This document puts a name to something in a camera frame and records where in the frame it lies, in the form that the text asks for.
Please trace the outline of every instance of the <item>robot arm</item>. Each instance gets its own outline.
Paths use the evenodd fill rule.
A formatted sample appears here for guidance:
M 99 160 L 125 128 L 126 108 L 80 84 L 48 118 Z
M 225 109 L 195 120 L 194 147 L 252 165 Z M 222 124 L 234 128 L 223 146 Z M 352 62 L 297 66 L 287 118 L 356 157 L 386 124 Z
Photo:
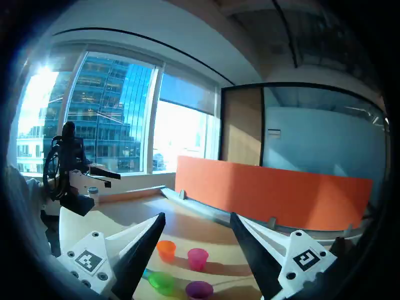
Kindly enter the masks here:
M 96 293 L 131 300 L 165 224 L 162 212 L 111 236 L 92 231 L 57 259 Z
M 230 225 L 266 300 L 292 297 L 337 258 L 302 230 L 287 236 L 234 212 Z

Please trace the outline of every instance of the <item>orange partition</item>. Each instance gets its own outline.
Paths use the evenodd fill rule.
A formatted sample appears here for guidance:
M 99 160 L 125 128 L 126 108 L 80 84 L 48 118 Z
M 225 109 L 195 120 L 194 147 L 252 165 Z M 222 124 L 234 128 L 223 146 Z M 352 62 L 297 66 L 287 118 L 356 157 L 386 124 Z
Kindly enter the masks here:
M 179 156 L 175 190 L 247 218 L 309 230 L 360 225 L 373 181 Z

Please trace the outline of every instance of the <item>plastic cup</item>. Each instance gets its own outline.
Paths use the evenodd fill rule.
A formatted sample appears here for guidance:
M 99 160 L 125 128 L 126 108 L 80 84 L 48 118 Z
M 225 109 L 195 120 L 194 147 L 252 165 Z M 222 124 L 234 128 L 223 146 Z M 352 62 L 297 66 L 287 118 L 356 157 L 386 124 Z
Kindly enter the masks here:
M 201 271 L 206 266 L 207 258 L 209 258 L 209 253 L 204 249 L 194 248 L 187 253 L 187 258 L 189 260 L 191 270 Z
M 206 300 L 214 294 L 214 288 L 205 281 L 193 281 L 186 286 L 186 295 L 190 300 Z
M 165 263 L 172 263 L 175 258 L 177 246 L 170 240 L 161 240 L 157 243 L 158 255 Z
M 174 292 L 174 278 L 165 272 L 153 272 L 148 282 L 155 290 L 164 296 L 171 296 Z

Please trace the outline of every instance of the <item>small bottle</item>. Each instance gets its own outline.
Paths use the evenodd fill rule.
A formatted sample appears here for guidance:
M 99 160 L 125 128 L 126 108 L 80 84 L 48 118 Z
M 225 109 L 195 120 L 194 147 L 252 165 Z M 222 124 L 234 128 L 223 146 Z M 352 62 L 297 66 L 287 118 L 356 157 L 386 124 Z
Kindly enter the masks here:
M 95 186 L 91 186 L 87 189 L 88 197 L 94 200 L 94 206 L 99 206 L 99 189 Z

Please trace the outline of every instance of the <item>purple cup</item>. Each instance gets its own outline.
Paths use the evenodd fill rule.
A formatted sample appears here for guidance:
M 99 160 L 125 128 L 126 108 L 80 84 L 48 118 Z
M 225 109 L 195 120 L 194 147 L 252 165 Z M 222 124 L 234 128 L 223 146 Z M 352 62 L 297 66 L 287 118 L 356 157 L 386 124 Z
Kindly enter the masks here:
M 214 294 L 214 288 L 205 281 L 193 281 L 186 286 L 186 294 L 190 300 L 206 300 Z

